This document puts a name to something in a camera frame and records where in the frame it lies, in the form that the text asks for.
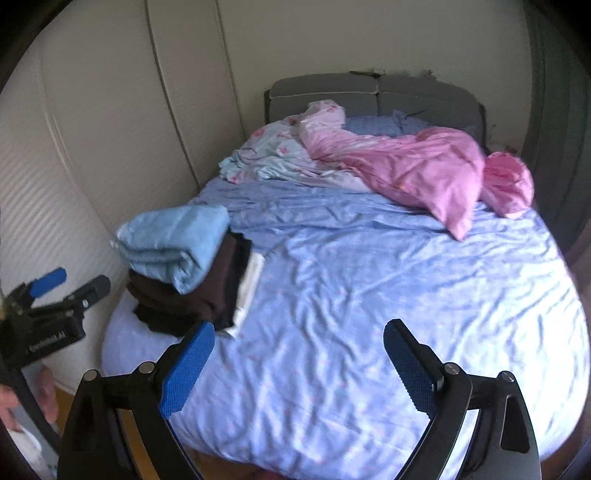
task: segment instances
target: white wardrobe door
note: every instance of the white wardrobe door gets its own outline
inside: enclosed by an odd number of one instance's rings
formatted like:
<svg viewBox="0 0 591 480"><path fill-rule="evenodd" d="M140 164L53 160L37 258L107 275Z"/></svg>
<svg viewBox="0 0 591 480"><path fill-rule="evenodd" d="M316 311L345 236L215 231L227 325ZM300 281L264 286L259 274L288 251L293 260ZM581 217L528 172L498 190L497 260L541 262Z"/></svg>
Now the white wardrobe door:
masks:
<svg viewBox="0 0 591 480"><path fill-rule="evenodd" d="M64 168L67 159L47 107L40 52L38 39L0 95L0 276L8 293L64 267L68 280L43 302L61 300L96 275L111 279L115 294L87 312L86 339L46 359L57 382L72 391L87 369L99 366L105 320L125 269L94 208Z"/></svg>
<svg viewBox="0 0 591 480"><path fill-rule="evenodd" d="M171 110L199 183L244 137L215 0L147 0Z"/></svg>
<svg viewBox="0 0 591 480"><path fill-rule="evenodd" d="M76 0L41 34L50 110L110 231L197 191L156 68L142 0Z"/></svg>

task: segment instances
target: human hand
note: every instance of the human hand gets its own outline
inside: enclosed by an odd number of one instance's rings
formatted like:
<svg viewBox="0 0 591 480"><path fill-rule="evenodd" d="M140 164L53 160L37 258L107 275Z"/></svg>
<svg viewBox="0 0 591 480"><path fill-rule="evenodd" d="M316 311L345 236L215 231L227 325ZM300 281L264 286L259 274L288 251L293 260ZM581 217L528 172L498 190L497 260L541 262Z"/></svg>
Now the human hand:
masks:
<svg viewBox="0 0 591 480"><path fill-rule="evenodd" d="M56 400L56 386L53 380L51 370L43 366L37 378L39 386L39 395L37 401L39 407L49 423L57 420L59 408ZM12 388L6 385L0 385L0 419L8 430L21 432L21 426L18 424L12 413L11 408L18 407L18 397L12 391Z"/></svg>

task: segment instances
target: light blue towel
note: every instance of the light blue towel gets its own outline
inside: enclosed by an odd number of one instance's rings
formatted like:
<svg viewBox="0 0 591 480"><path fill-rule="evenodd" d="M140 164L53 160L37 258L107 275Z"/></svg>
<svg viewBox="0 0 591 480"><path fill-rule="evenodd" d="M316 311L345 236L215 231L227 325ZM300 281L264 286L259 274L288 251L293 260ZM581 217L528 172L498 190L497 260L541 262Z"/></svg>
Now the light blue towel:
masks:
<svg viewBox="0 0 591 480"><path fill-rule="evenodd" d="M121 225L112 245L132 270L186 294L205 278L229 222L222 205L145 212Z"/></svg>

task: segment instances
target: wooden floor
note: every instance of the wooden floor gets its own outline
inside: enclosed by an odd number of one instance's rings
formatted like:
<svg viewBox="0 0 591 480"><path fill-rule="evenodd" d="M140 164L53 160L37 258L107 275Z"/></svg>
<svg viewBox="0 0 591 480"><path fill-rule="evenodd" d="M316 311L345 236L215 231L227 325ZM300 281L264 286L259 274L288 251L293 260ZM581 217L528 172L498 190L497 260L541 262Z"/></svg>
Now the wooden floor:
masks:
<svg viewBox="0 0 591 480"><path fill-rule="evenodd" d="M60 406L60 416L57 419L57 425L63 431L66 425L66 419L74 397L60 389L57 389L57 402ZM138 429L131 412L124 411L122 415L125 434L131 447L135 463L144 480L158 480L158 475L152 466L150 457L144 448L142 439L139 436ZM197 469L205 480L239 480L258 470L251 465L241 463L232 463L220 458L203 455L197 452L190 452L190 456L195 462Z"/></svg>

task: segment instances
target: white wall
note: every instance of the white wall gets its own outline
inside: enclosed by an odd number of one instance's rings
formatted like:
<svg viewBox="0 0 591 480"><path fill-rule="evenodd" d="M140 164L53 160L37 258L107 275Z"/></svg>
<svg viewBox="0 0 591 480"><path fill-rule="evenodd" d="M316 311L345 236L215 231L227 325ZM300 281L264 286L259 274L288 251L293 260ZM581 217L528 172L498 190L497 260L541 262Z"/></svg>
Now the white wall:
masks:
<svg viewBox="0 0 591 480"><path fill-rule="evenodd" d="M531 66L520 0L218 0L247 133L278 79L432 69L484 104L493 140L521 148Z"/></svg>

